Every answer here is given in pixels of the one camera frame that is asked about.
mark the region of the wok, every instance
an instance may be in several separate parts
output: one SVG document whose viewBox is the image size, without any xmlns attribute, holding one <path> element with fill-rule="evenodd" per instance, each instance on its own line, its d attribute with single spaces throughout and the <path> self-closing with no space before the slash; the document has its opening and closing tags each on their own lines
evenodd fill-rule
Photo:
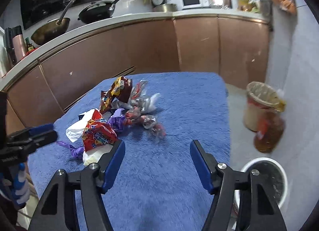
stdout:
<svg viewBox="0 0 319 231">
<path fill-rule="evenodd" d="M 64 18 L 67 10 L 73 5 L 73 3 L 76 0 L 71 0 L 68 5 L 63 10 L 61 16 L 59 19 L 54 19 L 49 22 L 47 22 L 45 25 L 38 28 L 33 35 L 31 36 L 31 39 L 37 44 L 37 45 L 43 45 L 52 39 L 64 34 L 66 30 L 69 27 L 70 19 Z"/>
<path fill-rule="evenodd" d="M 81 20 L 85 24 L 89 24 L 95 21 L 110 18 L 114 13 L 115 4 L 118 3 L 118 1 L 119 0 L 104 0 L 94 3 L 79 13 L 78 20 Z"/>
</svg>

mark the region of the silver screw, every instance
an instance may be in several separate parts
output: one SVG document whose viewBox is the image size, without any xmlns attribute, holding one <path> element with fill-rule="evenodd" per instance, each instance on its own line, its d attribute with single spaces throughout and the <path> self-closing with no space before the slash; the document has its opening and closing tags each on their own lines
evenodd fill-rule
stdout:
<svg viewBox="0 0 319 231">
<path fill-rule="evenodd" d="M 98 167 L 98 164 L 97 164 L 97 163 L 92 163 L 92 164 L 89 165 L 89 168 L 90 168 L 91 170 L 95 170 L 97 167 Z"/>
<path fill-rule="evenodd" d="M 64 174 L 64 170 L 63 169 L 59 169 L 59 170 L 56 171 L 56 173 L 58 175 L 62 175 L 62 174 Z"/>
<path fill-rule="evenodd" d="M 226 169 L 226 167 L 227 167 L 227 165 L 225 163 L 219 163 L 219 164 L 217 164 L 217 166 L 218 166 L 218 168 L 220 168 L 222 170 Z"/>
<path fill-rule="evenodd" d="M 258 176 L 258 175 L 259 175 L 259 171 L 256 170 L 256 169 L 251 170 L 251 173 L 252 173 L 253 175 L 255 175 L 255 176 Z"/>
</svg>

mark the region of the kitchen cabinet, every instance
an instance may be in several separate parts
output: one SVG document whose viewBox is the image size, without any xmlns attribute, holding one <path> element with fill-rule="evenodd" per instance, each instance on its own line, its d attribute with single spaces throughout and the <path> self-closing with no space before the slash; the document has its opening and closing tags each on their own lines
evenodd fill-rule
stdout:
<svg viewBox="0 0 319 231">
<path fill-rule="evenodd" d="M 53 95 L 65 109 L 107 78 L 131 67 L 122 27 L 77 42 L 41 66 Z"/>
<path fill-rule="evenodd" d="M 124 27 L 127 52 L 135 73 L 179 71 L 176 34 L 172 20 Z"/>
<path fill-rule="evenodd" d="M 181 71 L 219 72 L 217 18 L 175 20 Z"/>
<path fill-rule="evenodd" d="M 226 83 L 245 89 L 252 81 L 265 82 L 269 29 L 241 19 L 218 18 L 221 39 L 220 75 Z"/>
<path fill-rule="evenodd" d="M 7 134 L 24 129 L 24 125 L 14 112 L 11 104 L 7 101 L 7 115 L 5 117 L 5 126 Z"/>
<path fill-rule="evenodd" d="M 12 86 L 8 100 L 25 126 L 53 123 L 63 115 L 39 66 Z"/>
</svg>

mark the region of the white microwave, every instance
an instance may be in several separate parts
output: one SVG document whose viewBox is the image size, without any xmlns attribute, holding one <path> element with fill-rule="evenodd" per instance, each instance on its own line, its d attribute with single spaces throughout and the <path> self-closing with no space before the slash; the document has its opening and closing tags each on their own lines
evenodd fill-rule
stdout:
<svg viewBox="0 0 319 231">
<path fill-rule="evenodd" d="M 183 9 L 208 8 L 209 0 L 181 0 Z"/>
</svg>

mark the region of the table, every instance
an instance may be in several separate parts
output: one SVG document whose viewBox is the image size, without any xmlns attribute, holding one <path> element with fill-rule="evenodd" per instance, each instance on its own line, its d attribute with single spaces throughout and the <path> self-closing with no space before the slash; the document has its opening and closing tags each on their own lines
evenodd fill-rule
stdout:
<svg viewBox="0 0 319 231">
<path fill-rule="evenodd" d="M 157 102 L 158 121 L 167 136 L 156 142 L 146 129 L 135 126 L 119 135 L 126 153 L 114 186 L 103 201 L 111 224 L 120 230 L 201 230 L 213 196 L 202 187 L 189 154 L 191 140 L 198 139 L 218 162 L 229 164 L 230 130 L 227 90 L 214 73 L 153 73 L 129 75 L 133 85 L 148 80 L 147 94 L 161 93 Z M 98 108 L 101 90 L 113 79 L 94 87 L 55 123 L 59 141 L 69 142 L 65 130 L 78 120 L 78 114 Z M 83 145 L 77 140 L 74 146 Z M 29 156 L 28 166 L 41 196 L 57 169 L 67 172 L 84 168 L 81 161 L 56 143 Z M 86 230 L 80 192 L 76 192 L 81 230 Z"/>
</svg>

